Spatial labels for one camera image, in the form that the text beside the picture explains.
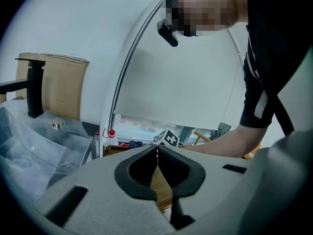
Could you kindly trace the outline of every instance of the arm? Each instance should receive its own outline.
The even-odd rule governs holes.
[[[185,149],[210,155],[241,158],[258,146],[267,129],[267,127],[249,128],[238,125],[235,130],[212,142],[188,146]]]

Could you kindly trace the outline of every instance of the glass sink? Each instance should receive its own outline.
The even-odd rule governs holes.
[[[0,163],[11,190],[34,202],[85,163],[95,143],[80,121],[47,110],[37,118],[27,112],[24,99],[0,104]],[[63,120],[64,128],[51,128],[55,118]]]

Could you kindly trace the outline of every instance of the red knob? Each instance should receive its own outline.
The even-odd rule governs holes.
[[[115,131],[113,129],[109,130],[109,137],[114,137]]]

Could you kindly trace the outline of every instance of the faucet handle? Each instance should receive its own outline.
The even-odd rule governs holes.
[[[29,61],[28,66],[31,68],[41,69],[43,66],[45,66],[45,61],[41,61],[41,60],[26,59],[26,58],[16,58],[15,60]]]

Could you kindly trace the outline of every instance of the gray plastic surface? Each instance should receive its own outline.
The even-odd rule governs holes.
[[[147,147],[94,160],[50,187],[36,209],[46,215],[74,186],[87,194],[64,229],[75,234],[167,234],[174,228],[158,210],[155,201],[133,199],[116,183],[114,170],[123,160]]]
[[[183,214],[190,215],[195,220],[215,208],[242,179],[242,173],[224,169],[223,166],[230,164],[247,168],[251,162],[167,147],[198,162],[205,169],[205,180],[198,191],[192,196],[179,199]]]
[[[216,208],[177,234],[259,234],[274,222],[280,222],[277,227],[286,230],[308,204],[309,199],[299,198],[312,195],[308,188],[312,135],[312,130],[293,133],[271,149],[258,151],[233,191]]]

